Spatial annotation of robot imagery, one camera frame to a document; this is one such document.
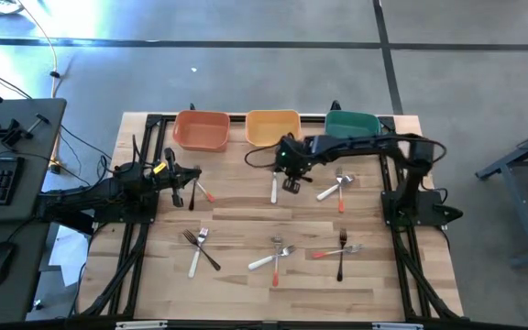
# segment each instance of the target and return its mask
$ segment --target wooden table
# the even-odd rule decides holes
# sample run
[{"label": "wooden table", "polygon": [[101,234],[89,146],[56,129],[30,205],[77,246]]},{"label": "wooden table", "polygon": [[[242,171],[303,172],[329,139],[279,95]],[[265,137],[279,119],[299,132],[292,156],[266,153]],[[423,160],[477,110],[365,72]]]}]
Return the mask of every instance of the wooden table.
[{"label": "wooden table", "polygon": [[[131,135],[141,141],[146,113],[125,113],[117,137],[114,165],[131,160]],[[414,115],[395,116],[399,133],[421,134]],[[305,135],[324,133],[321,124],[302,124]],[[225,153],[187,151],[172,139],[171,147],[183,167],[200,165],[201,183],[216,201],[198,191],[195,211],[172,206],[171,192],[160,195],[156,222],[151,226],[137,297],[137,319],[280,320],[280,321],[397,321],[403,320],[401,293],[389,229],[383,224],[383,190],[378,157],[343,158],[311,171],[312,183],[302,183],[299,194],[279,189],[278,204],[270,203],[271,173],[244,163],[253,149],[246,142],[243,123],[232,123]],[[254,155],[252,162],[267,163],[272,152]],[[356,180],[344,191],[346,211],[337,211],[337,197],[323,202],[315,196],[334,184],[335,169]],[[279,182],[284,175],[279,174]],[[181,191],[186,204],[192,186]],[[215,271],[205,257],[197,274],[187,274],[194,248],[181,235],[209,228],[204,248],[222,266]],[[312,259],[314,251],[338,248],[338,232],[347,229],[348,245],[364,249],[344,258],[344,280],[336,281],[338,256]],[[80,292],[80,310],[88,307],[116,271],[124,225],[107,225],[94,240]],[[417,227],[423,271],[437,293],[462,314],[454,271],[443,235]],[[273,264],[249,271],[248,264],[273,253],[270,238],[281,234],[297,250],[280,260],[280,284],[272,287]],[[127,297],[128,278],[122,292]],[[414,283],[413,306],[418,311]]]}]

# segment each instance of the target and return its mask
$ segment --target concrete floor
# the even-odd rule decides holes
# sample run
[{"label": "concrete floor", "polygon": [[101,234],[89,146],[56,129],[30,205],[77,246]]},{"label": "concrete floor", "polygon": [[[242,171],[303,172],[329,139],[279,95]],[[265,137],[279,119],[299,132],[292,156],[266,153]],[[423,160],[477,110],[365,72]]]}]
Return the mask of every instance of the concrete floor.
[{"label": "concrete floor", "polygon": [[[371,0],[25,1],[52,37],[131,40],[378,42]],[[528,0],[382,0],[390,42],[528,44]],[[0,38],[34,38],[24,16],[0,18]],[[64,75],[58,97],[64,125],[111,151],[125,111],[294,108],[392,114],[379,49],[56,48]],[[450,226],[452,259],[465,315],[528,325],[528,268],[510,257],[527,250],[500,178],[473,173],[528,136],[528,51],[392,52],[404,114],[448,156],[434,169],[448,203],[465,212]],[[50,95],[46,47],[0,46],[0,74],[33,97]],[[19,96],[0,87],[6,98]],[[82,176],[96,178],[98,155],[73,142]],[[77,168],[67,148],[61,158]],[[45,190],[78,184],[49,176]],[[50,308],[29,318],[65,315],[74,287],[57,272],[43,276],[38,297]]]}]

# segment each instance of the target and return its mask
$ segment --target orange-handled fork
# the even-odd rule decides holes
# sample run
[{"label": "orange-handled fork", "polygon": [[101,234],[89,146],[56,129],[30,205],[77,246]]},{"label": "orange-handled fork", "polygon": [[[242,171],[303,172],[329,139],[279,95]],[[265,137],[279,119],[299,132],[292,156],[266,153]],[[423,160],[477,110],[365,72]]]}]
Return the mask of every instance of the orange-handled fork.
[{"label": "orange-handled fork", "polygon": [[213,203],[215,202],[215,198],[203,187],[203,185],[197,180],[197,187],[201,189],[201,191],[207,196],[207,199],[209,202]]},{"label": "orange-handled fork", "polygon": [[354,244],[353,246],[344,247],[344,249],[339,249],[336,251],[331,252],[313,252],[312,256],[314,259],[322,258],[325,256],[330,256],[332,254],[337,254],[339,252],[346,252],[346,253],[356,253],[362,249],[361,244]]}]

